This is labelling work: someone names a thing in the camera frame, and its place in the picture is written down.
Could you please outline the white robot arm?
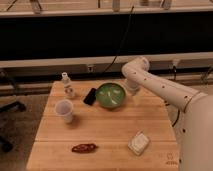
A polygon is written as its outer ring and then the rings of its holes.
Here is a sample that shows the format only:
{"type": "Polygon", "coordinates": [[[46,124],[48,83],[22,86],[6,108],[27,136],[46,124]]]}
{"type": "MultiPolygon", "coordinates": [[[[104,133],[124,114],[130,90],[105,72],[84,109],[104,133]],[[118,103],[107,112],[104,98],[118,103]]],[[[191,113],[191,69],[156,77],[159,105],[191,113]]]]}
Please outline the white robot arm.
{"type": "Polygon", "coordinates": [[[122,67],[127,90],[144,87],[185,114],[179,171],[213,171],[213,95],[153,75],[149,67],[145,57],[122,67]]]}

